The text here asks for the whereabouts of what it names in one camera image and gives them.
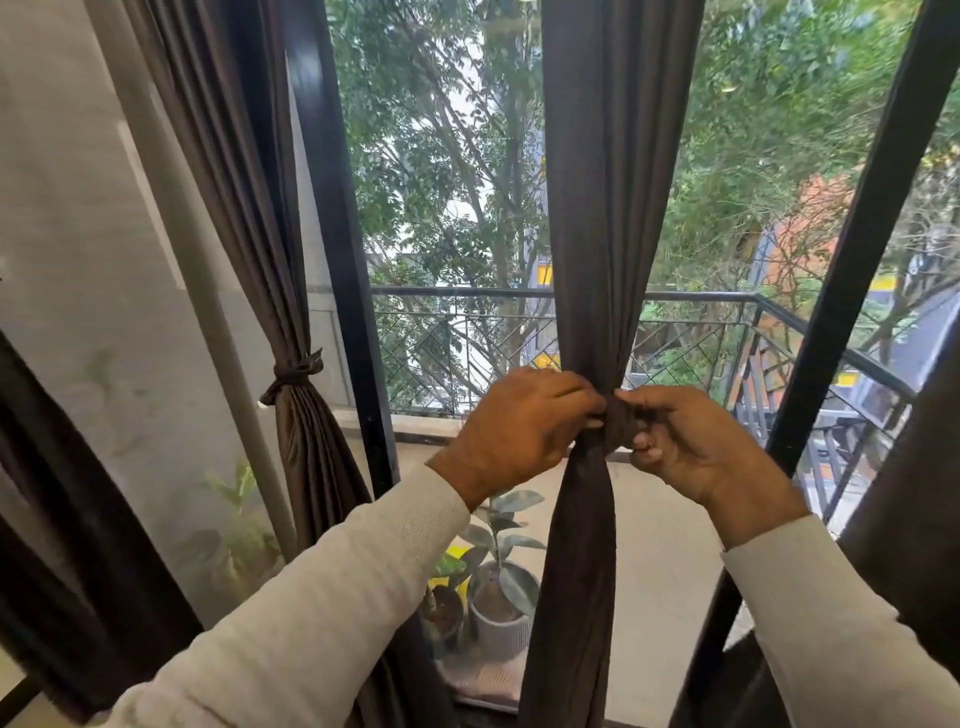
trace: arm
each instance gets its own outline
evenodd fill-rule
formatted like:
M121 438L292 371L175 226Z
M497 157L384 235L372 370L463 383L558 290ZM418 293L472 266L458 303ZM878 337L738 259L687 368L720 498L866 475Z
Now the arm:
M107 727L339 728L468 521L457 492L419 468L354 509L153 682L125 692Z
M960 686L726 410L686 387L618 396L647 423L634 464L707 509L796 728L960 725Z
M797 728L960 724L960 686L815 516L757 536L724 560Z
M341 728L469 512L557 465L605 406L572 373L503 377L426 467L355 508L152 682L125 692L107 728Z

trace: handrail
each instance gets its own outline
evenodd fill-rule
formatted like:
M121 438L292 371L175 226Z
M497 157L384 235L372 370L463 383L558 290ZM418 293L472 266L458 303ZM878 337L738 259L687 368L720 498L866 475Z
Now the handrail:
M766 296L761 296L758 293L754 293L752 295L755 298L756 304L761 309L773 314L789 327L798 331L800 334L806 335L806 329L809 323L807 320L800 318L800 316L792 313L791 311L788 311L779 303L774 303ZM846 348L843 352L842 358L848 364L852 364L856 369L859 369L865 375L869 376L877 384L886 387L901 397L904 397L911 402L917 398L917 390L887 369L887 367L883 366L878 361L871 359L865 353L859 352L856 349Z
M520 298L552 299L552 288L476 288L466 286L404 286L372 285L374 296L438 296L446 298ZM647 291L647 301L691 301L694 303L755 303L761 310L780 319L800 334L806 334L808 321L779 303L753 291ZM873 379L877 384L913 401L917 391L887 367L863 352L847 348L843 353L847 363Z
M372 285L374 296L440 296L448 298L552 299L552 288L473 288L465 286ZM647 301L696 301L704 303L754 303L748 291L647 291Z

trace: balcony railing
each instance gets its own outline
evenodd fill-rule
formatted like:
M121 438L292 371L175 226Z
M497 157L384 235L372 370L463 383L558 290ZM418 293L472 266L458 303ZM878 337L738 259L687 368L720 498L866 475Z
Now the balcony railing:
M553 291L374 286L391 411L463 417L512 368L560 365ZM698 387L765 444L806 321L754 293L649 292L623 386ZM916 393L847 350L796 482L830 522L873 479ZM846 521L849 513L839 514Z

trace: left hand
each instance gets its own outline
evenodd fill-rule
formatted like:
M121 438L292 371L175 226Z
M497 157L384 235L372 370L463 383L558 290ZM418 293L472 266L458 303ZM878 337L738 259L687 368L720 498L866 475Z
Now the left hand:
M488 497L559 464L590 415L607 403L573 372L520 367L495 382L460 434L427 466L474 510Z

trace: curtain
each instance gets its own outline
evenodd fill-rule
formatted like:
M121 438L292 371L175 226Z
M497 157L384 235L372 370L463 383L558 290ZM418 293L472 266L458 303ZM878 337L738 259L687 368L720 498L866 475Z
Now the curtain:
M85 721L202 631L76 427L0 332L0 467L66 555L76 595L0 522L0 641Z
M187 161L270 343L280 457L299 549L370 500L346 439L309 381L306 282L276 0L124 0ZM452 726L416 617L395 634L349 724Z
M960 680L960 319L910 419L838 540L857 573L900 612L930 656ZM751 634L728 650L705 725L789 728Z
M703 0L543 4L543 93L557 328L565 369L604 395L624 377L666 210ZM570 454L520 693L521 726L598 726L605 709L616 533L605 433Z

